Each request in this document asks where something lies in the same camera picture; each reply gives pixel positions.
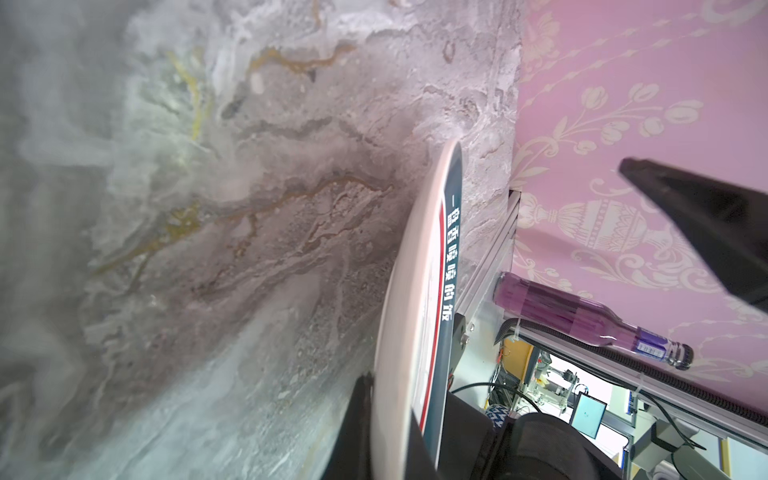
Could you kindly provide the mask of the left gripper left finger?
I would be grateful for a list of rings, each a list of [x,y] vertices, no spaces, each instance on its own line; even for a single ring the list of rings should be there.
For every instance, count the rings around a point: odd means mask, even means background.
[[[370,433],[374,378],[368,373],[355,382],[322,480],[370,480]]]

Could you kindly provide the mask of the white plate red-green rim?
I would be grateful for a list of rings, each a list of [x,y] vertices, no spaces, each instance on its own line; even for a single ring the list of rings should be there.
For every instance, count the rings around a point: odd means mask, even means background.
[[[376,479],[406,476],[419,440],[436,468],[459,299],[462,147],[448,141],[409,214],[390,276],[374,362],[370,448]]]

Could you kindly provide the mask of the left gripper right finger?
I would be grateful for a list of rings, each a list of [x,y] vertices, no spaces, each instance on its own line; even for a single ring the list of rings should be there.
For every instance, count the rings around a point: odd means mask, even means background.
[[[731,295],[767,310],[767,194],[649,159],[619,173],[661,209]]]

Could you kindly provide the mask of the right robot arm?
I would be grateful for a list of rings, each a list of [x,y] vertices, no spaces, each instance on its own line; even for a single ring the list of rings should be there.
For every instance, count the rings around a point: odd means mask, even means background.
[[[621,479],[620,467],[563,420],[543,413],[492,420],[447,396],[441,479]]]

